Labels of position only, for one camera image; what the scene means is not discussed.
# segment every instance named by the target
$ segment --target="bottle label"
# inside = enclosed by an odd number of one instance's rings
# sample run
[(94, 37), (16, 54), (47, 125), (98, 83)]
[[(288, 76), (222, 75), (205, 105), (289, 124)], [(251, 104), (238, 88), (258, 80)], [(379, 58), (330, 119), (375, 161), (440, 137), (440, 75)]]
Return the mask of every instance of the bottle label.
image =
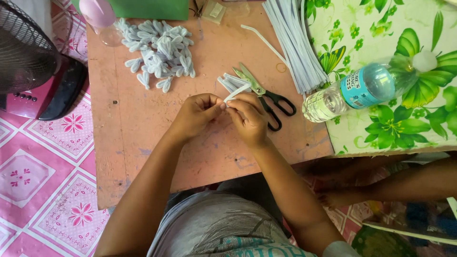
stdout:
[(364, 69), (365, 67), (349, 74), (340, 82), (340, 90), (344, 100), (355, 109), (363, 109), (382, 102), (368, 91), (363, 81)]

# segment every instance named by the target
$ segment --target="water bottle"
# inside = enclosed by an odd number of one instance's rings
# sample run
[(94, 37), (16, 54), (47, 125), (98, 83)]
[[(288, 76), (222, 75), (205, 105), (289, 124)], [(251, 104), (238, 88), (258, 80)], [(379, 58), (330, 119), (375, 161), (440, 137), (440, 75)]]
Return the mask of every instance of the water bottle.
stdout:
[(117, 47), (122, 43), (122, 31), (114, 26), (116, 15), (106, 0), (80, 0), (80, 10), (89, 26), (107, 46)]
[(324, 122), (352, 109), (363, 109), (409, 90), (419, 74), (436, 68), (432, 52), (422, 51), (414, 57), (394, 55), (368, 64), (306, 98), (302, 111), (312, 122)]

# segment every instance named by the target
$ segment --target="fan grille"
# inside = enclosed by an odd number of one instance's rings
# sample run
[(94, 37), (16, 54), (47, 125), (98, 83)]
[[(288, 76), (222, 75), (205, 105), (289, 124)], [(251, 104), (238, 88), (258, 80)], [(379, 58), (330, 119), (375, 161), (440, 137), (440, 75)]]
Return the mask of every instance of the fan grille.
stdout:
[(54, 44), (23, 10), (0, 0), (0, 93), (43, 85), (60, 61)]

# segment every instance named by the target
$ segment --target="wooden table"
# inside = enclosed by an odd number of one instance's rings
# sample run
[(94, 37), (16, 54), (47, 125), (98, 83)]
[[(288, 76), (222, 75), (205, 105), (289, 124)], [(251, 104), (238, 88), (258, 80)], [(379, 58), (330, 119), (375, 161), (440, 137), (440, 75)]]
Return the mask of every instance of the wooden table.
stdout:
[[(99, 209), (119, 202), (187, 97), (208, 92), (221, 98), (228, 96), (217, 77), (224, 72), (234, 75), (232, 66), (238, 66), (238, 62), (243, 62), (263, 87), (284, 95), (297, 107), (293, 117), (274, 108), (283, 127), (279, 132), (269, 131), (289, 163), (334, 153), (325, 124), (307, 122), (303, 117), (303, 97), (297, 93), (289, 71), (280, 72), (284, 67), (281, 60), (256, 34), (240, 28), (241, 24), (257, 28), (282, 52), (261, 4), (250, 6), (249, 17), (226, 14), (220, 25), (202, 20), (201, 29), (191, 15), (188, 21), (170, 22), (193, 33), (195, 45), (190, 50), (197, 77), (175, 78), (167, 94), (155, 88), (159, 80), (153, 76), (151, 89), (145, 90), (136, 74), (124, 66), (125, 61), (140, 57), (140, 52), (130, 53), (124, 46), (107, 47), (92, 30), (87, 30)], [(230, 117), (224, 114), (184, 147), (171, 191), (257, 172), (260, 169), (253, 156), (239, 139)]]

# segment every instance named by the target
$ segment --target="bottle cap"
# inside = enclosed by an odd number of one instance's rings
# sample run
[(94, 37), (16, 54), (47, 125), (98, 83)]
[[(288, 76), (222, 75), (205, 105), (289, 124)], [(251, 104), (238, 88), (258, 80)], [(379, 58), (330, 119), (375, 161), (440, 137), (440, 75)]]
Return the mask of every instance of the bottle cap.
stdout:
[(413, 66), (420, 72), (427, 72), (438, 66), (435, 55), (430, 51), (422, 51), (413, 57)]
[(109, 27), (116, 21), (113, 8), (106, 0), (80, 0), (80, 10), (94, 27)]

